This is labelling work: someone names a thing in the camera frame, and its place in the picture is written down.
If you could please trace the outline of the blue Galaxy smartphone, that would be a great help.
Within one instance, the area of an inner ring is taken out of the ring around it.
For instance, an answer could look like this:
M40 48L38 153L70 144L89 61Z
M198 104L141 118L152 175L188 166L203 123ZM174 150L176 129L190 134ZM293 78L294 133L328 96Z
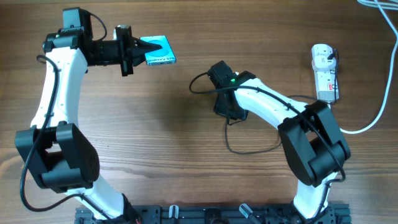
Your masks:
M141 37L141 40L162 48L145 54L147 66L174 64L177 59L165 35Z

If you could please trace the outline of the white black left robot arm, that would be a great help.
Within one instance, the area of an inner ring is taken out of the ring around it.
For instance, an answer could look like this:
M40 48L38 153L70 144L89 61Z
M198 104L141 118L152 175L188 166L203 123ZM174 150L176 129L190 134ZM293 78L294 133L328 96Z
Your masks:
M98 153L78 127L81 84L90 66L120 65L123 76L160 45L132 36L129 26L117 26L114 39L94 39L93 14L80 7L63 10L63 27L46 37L37 60L46 66L39 108L15 145L30 174L42 189L75 198L96 223L139 223L141 218L124 194L100 176Z

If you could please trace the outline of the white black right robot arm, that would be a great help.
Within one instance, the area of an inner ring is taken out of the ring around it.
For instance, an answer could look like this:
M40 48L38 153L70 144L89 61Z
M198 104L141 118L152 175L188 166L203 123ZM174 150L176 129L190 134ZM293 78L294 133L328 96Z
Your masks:
M295 101L263 84L255 74L234 73L220 61L206 75L217 93L214 112L228 121L254 113L276 128L287 163L298 179L293 200L306 221L315 222L328 205L333 183L343 182L348 143L328 105Z

